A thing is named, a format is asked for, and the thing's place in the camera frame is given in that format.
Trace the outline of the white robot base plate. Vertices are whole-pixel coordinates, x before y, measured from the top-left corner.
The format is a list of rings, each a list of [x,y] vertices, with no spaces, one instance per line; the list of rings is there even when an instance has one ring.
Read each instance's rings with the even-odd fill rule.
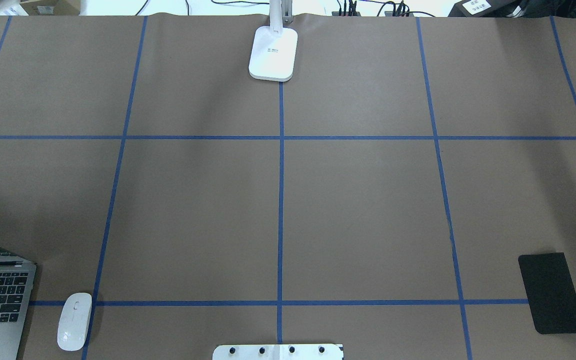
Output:
[[[213,360],[343,360],[342,344],[226,344],[215,347]]]

